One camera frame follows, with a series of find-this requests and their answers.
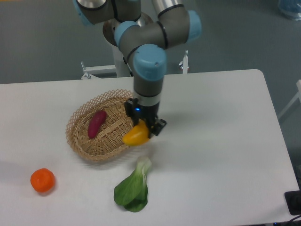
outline wicker basket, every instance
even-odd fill
[[[128,149],[122,137],[133,127],[133,122],[126,115],[124,102],[131,97],[131,91],[112,90],[81,106],[70,118],[66,129],[67,143],[73,151],[84,159],[103,161]],[[87,129],[98,110],[105,110],[107,118],[97,136],[90,139]]]

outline white table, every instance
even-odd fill
[[[67,145],[74,111],[133,78],[0,85],[0,225],[237,226],[288,221],[284,192],[298,190],[263,74],[258,70],[168,75],[158,137],[104,164]],[[123,211],[114,187],[149,155],[149,203]],[[30,185],[54,172],[48,196]]]

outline bok choy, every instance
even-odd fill
[[[151,167],[148,157],[139,157],[136,169],[114,189],[114,201],[131,212],[141,211],[147,204],[146,175]]]

